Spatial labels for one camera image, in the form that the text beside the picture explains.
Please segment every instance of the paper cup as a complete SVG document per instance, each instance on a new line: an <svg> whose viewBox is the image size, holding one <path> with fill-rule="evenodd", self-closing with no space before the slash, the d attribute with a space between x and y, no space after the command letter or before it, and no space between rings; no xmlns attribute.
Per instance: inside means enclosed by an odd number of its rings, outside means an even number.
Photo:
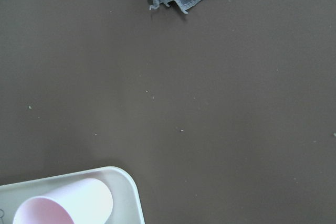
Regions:
<svg viewBox="0 0 336 224"><path fill-rule="evenodd" d="M26 200L13 224L104 224L112 207L109 188L98 179L86 178Z"/></svg>

